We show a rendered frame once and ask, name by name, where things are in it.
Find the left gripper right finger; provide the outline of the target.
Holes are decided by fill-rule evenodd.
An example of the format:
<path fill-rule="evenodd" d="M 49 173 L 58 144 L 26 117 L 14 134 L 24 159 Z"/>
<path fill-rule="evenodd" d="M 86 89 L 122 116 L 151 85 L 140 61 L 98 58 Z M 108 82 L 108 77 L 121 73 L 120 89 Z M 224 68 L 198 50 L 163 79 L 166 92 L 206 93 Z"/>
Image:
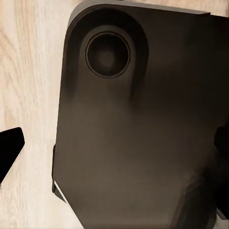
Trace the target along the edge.
<path fill-rule="evenodd" d="M 218 127 L 215 133 L 214 145 L 221 153 L 227 164 L 229 165 L 229 129 Z"/>

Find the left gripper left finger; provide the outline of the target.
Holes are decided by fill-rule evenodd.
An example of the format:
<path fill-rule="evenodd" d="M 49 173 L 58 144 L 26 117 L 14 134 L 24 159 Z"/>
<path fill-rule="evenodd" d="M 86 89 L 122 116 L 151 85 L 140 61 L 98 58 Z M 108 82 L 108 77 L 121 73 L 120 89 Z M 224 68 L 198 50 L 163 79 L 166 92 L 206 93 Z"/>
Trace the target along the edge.
<path fill-rule="evenodd" d="M 0 184 L 25 145 L 21 127 L 0 132 Z"/>

